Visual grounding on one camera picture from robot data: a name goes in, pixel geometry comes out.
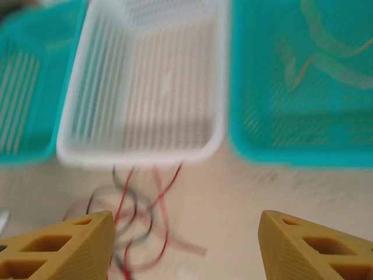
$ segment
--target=floor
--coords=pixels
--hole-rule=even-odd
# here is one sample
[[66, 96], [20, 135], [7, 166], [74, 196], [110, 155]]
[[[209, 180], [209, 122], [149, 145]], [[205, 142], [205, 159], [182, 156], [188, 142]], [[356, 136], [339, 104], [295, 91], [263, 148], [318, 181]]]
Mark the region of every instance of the floor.
[[[163, 181], [173, 172], [163, 170]], [[264, 280], [257, 239], [264, 209], [371, 239], [371, 182], [372, 172], [297, 171], [243, 163], [225, 143], [211, 159], [185, 166], [166, 196], [173, 234], [206, 247], [206, 256], [170, 247], [155, 269], [135, 279]], [[61, 221], [70, 204], [106, 184], [111, 184], [110, 172], [67, 169], [56, 159], [38, 167], [0, 171], [0, 206], [12, 211], [2, 238]], [[132, 184], [156, 196], [149, 171], [137, 171]], [[133, 252], [131, 260], [152, 260], [161, 245], [151, 238]]]

